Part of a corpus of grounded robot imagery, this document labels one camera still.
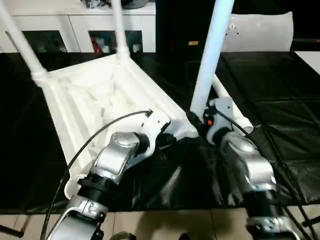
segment silver metal joint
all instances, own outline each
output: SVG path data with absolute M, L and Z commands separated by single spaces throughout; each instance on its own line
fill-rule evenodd
M 243 193 L 276 189 L 274 170 L 253 143 L 235 131 L 227 133 L 220 150 L 234 169 L 236 182 Z
M 291 233 L 297 240 L 300 239 L 287 216 L 248 218 L 247 226 L 256 227 L 265 233 Z

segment black cable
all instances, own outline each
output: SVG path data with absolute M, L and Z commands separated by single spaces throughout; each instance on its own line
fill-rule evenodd
M 228 117 L 227 115 L 223 114 L 221 111 L 219 111 L 218 109 L 215 109 L 216 110 L 216 113 L 219 114 L 221 117 L 223 117 L 224 119 L 226 119 L 228 122 L 230 122 L 231 124 L 235 125 L 241 132 L 244 133 L 244 135 L 256 146 L 256 148 L 258 148 L 258 145 L 255 143 L 255 141 L 253 140 L 253 138 L 249 135 L 249 133 L 243 128 L 241 127 L 238 123 L 236 123 L 233 119 L 231 119 L 230 117 Z M 286 183 L 287 187 L 288 187 L 288 190 L 289 192 L 291 193 L 292 197 L 294 198 L 294 200 L 296 201 L 297 203 L 297 206 L 299 208 L 299 210 L 301 211 L 305 221 L 309 221 L 309 217 L 307 216 L 303 206 L 300 204 L 300 201 L 298 200 L 296 194 L 295 194 L 295 189 L 290 185 L 289 182 L 287 182 L 287 178 L 281 174 L 277 168 L 274 166 L 273 168 L 275 171 L 277 171 L 277 173 L 281 176 L 282 180 Z M 286 206 L 282 206 L 285 210 L 285 212 L 288 214 L 289 209 L 286 207 Z M 305 236 L 308 234 L 306 233 L 306 231 L 303 229 L 303 226 L 297 221 L 297 219 L 291 214 L 288 214 L 288 216 L 291 218 L 291 220 L 294 222 L 294 224 L 297 225 L 297 228 L 301 231 L 301 233 Z M 314 238 L 314 240 L 318 240 L 318 235 L 317 233 L 315 232 L 313 226 L 311 224 L 308 225 L 308 227 L 310 228 L 310 231 L 311 231 L 311 234 Z
M 289 210 L 289 208 L 287 206 L 283 206 L 280 199 L 277 196 L 276 192 L 273 192 L 273 196 L 274 198 L 278 201 L 278 203 L 280 204 L 280 206 L 284 209 L 284 211 L 286 212 L 286 214 L 289 216 L 289 218 L 293 221 L 293 223 L 296 225 L 296 227 L 300 230 L 300 232 L 302 233 L 302 235 L 304 236 L 304 238 L 306 240 L 312 240 L 311 237 L 306 233 L 306 231 L 303 229 L 303 226 L 297 221 L 297 219 L 293 216 L 293 214 L 291 213 L 291 211 Z
M 122 119 L 125 119 L 125 118 L 128 118 L 128 117 L 131 117 L 131 116 L 134 116 L 134 115 L 139 115 L 139 114 L 149 114 L 151 111 L 136 111 L 136 112 L 133 112 L 133 113 L 129 113 L 127 115 L 124 115 L 124 116 L 121 116 L 111 122 L 109 122 L 108 124 L 104 125 L 102 128 L 100 128 L 95 134 L 93 134 L 84 144 L 83 146 L 79 149 L 79 151 L 74 155 L 74 157 L 72 158 L 72 160 L 70 161 L 70 163 L 68 164 L 61 180 L 60 180 L 60 183 L 59 183 L 59 186 L 55 192 L 55 195 L 52 199 L 52 202 L 50 204 L 50 207 L 45 215 L 45 219 L 44 219 L 44 223 L 43 223 L 43 226 L 42 226 L 42 231 L 41 231 L 41 237 L 40 237 L 40 240 L 45 240 L 45 237 L 46 237 L 46 232 L 47 232 L 47 227 L 48 227 L 48 223 L 49 223 L 49 219 L 50 219 L 50 215 L 51 215 L 51 212 L 52 212 L 52 209 L 53 209 L 53 206 L 55 204 L 55 201 L 56 201 L 56 198 L 58 196 L 58 192 L 62 186 L 62 183 L 64 181 L 64 179 L 69 175 L 69 170 L 71 168 L 71 166 L 74 164 L 74 162 L 76 161 L 76 159 L 79 157 L 79 155 L 81 154 L 81 152 L 87 147 L 87 145 L 98 135 L 100 134 L 102 131 L 104 131 L 105 129 L 107 129 L 108 127 L 110 127 L 112 124 L 115 124 L 116 122 L 122 120 Z

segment black table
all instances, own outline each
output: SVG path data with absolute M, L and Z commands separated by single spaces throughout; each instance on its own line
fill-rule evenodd
M 52 71 L 102 56 L 38 57 Z M 178 105 L 189 109 L 200 61 L 154 53 L 132 58 Z M 21 56 L 0 54 L 0 62 L 0 213 L 43 213 L 66 169 L 65 158 L 43 93 Z M 261 151 L 291 169 L 305 204 L 320 203 L 320 76 L 293 52 L 223 53 L 216 74 L 255 126 L 251 135 Z M 204 138 L 183 139 L 129 169 L 110 210 L 239 207 L 242 198 L 230 193 L 226 171 L 219 151 Z M 279 189 L 282 200 L 293 204 L 286 189 Z M 58 200 L 66 203 L 63 192 Z

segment white plastic frame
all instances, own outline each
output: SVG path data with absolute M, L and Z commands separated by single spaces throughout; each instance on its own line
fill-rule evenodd
M 165 113 L 171 120 L 166 132 L 177 140 L 198 136 L 186 113 L 131 60 L 120 1 L 112 0 L 112 8 L 116 54 L 47 72 L 0 0 L 0 16 L 29 67 L 32 79 L 44 92 L 67 164 L 103 125 L 136 111 L 151 109 Z M 71 197 L 76 180 L 88 173 L 112 133 L 138 131 L 144 120 L 144 115 L 129 117 L 96 137 L 70 168 L 65 195 Z

